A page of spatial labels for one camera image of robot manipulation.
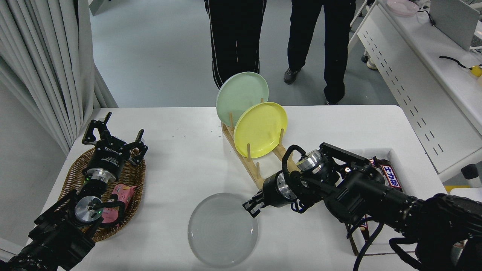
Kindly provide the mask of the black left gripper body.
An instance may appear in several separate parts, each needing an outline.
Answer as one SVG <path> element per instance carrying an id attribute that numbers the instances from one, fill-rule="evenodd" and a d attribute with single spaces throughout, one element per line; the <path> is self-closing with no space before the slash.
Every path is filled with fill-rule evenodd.
<path id="1" fill-rule="evenodd" d="M 102 169 L 119 177 L 126 160 L 130 157 L 125 146 L 126 142 L 114 137 L 111 141 L 99 140 L 95 152 L 87 165 L 87 170 Z"/>

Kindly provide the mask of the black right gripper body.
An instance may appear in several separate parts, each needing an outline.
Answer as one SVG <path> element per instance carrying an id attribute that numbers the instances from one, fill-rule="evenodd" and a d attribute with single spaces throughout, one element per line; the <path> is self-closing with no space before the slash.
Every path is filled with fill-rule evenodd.
<path id="1" fill-rule="evenodd" d="M 265 206 L 282 207 L 282 195 L 278 189 L 278 177 L 282 172 L 277 172 L 267 178 L 263 183 L 263 202 Z"/>

